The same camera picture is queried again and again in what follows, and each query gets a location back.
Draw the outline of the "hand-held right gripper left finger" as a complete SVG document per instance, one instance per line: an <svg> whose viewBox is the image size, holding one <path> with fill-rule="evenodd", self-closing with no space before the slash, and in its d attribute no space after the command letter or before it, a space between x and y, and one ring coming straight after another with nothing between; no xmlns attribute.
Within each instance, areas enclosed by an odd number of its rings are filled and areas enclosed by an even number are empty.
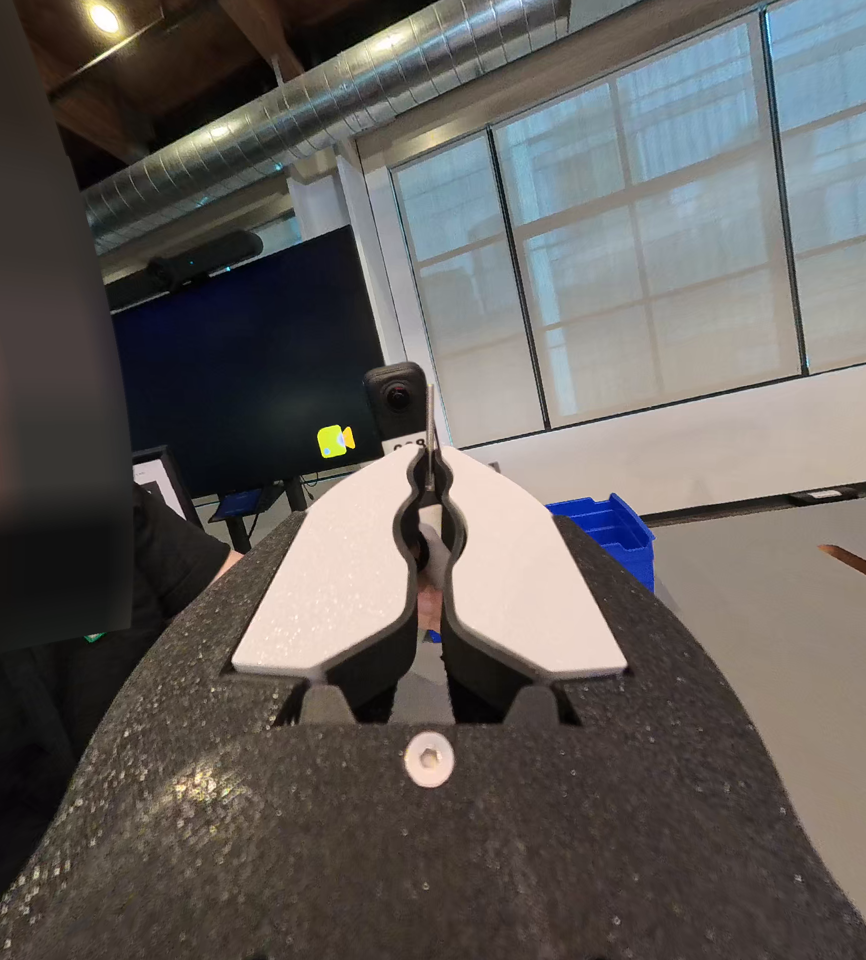
<svg viewBox="0 0 866 960"><path fill-rule="evenodd" d="M309 507L232 654L241 674L321 681L415 613L404 518L422 450L395 450Z"/></svg>

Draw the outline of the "black display stand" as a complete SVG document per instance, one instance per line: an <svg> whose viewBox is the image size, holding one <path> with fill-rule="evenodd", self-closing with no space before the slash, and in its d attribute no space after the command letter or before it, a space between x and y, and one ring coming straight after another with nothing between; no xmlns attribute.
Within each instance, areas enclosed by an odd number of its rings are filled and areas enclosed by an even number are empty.
<svg viewBox="0 0 866 960"><path fill-rule="evenodd" d="M264 510L258 515L246 516L241 519L233 519L215 523L225 524L230 534L233 549L240 554L247 554L252 546L251 537L254 528L247 530L247 519L253 518L258 521L259 517L271 509L272 506L282 497L287 499L292 512L302 512L307 509L307 500L304 486L301 478L293 477L285 481L274 481L273 483L262 486L264 489L263 507Z"/></svg>

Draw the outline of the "large black display screen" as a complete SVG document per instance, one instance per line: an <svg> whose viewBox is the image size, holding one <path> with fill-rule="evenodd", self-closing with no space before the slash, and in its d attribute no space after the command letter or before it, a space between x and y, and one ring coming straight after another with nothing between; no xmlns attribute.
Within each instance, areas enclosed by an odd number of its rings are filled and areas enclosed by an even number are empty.
<svg viewBox="0 0 866 960"><path fill-rule="evenodd" d="M131 449L167 448L194 498L382 455L364 378L384 355L350 225L112 322Z"/></svg>

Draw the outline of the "large grid window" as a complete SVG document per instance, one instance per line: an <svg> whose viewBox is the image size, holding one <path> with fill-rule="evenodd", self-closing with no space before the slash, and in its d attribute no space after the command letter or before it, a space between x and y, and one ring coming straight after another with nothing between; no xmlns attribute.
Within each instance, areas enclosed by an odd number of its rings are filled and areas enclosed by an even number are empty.
<svg viewBox="0 0 866 960"><path fill-rule="evenodd" d="M866 364L866 2L778 2L391 186L452 444Z"/></svg>

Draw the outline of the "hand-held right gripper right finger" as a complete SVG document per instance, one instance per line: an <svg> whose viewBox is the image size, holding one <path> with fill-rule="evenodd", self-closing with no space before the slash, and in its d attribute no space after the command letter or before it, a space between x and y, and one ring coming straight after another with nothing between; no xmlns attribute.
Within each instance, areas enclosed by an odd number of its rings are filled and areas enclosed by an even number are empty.
<svg viewBox="0 0 866 960"><path fill-rule="evenodd" d="M454 526L443 638L544 682L623 673L627 659L549 510L461 450L442 448L440 462Z"/></svg>

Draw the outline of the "steel bolt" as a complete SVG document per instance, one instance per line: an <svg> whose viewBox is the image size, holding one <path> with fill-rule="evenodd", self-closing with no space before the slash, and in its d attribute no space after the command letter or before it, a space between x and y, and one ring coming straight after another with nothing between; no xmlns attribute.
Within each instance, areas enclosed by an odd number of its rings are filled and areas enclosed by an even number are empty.
<svg viewBox="0 0 866 960"><path fill-rule="evenodd" d="M433 506L439 502L437 494L436 478L436 453L437 453L437 429L436 429L436 388L433 383L426 386L426 430L425 430L425 451L426 451L426 476L424 483L424 493L421 500L422 506Z"/></svg>

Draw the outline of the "small blue tablet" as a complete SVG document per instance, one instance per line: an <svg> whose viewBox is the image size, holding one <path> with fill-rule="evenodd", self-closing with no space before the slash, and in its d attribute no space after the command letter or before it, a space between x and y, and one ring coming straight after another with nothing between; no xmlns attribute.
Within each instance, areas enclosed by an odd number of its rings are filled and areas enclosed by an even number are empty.
<svg viewBox="0 0 866 960"><path fill-rule="evenodd" d="M220 498L216 510L209 518L210 523L240 520L256 517L263 510L264 489L262 487L239 491Z"/></svg>

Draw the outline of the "black video bar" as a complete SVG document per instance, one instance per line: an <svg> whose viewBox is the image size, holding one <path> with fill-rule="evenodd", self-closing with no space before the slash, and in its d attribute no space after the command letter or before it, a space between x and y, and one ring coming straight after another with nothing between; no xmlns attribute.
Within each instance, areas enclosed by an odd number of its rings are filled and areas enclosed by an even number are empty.
<svg viewBox="0 0 866 960"><path fill-rule="evenodd" d="M235 230L182 253L152 258L141 270L105 284L108 305L116 312L158 296L175 294L226 268L257 258L263 249L258 233Z"/></svg>

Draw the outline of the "silver ventilation duct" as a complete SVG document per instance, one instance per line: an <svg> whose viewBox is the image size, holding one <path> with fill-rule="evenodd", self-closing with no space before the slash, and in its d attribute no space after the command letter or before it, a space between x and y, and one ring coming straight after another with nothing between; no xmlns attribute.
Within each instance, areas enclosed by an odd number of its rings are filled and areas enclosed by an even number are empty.
<svg viewBox="0 0 866 960"><path fill-rule="evenodd" d="M570 2L440 1L86 189L99 256L567 35Z"/></svg>

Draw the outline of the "black-framed sign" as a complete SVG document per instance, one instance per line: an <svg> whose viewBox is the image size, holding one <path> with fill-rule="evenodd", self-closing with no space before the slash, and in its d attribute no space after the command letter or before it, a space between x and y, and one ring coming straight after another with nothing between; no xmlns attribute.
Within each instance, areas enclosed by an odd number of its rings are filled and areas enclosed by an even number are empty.
<svg viewBox="0 0 866 960"><path fill-rule="evenodd" d="M134 482L178 516L203 530L197 508L182 482L175 458L166 445L132 453Z"/></svg>

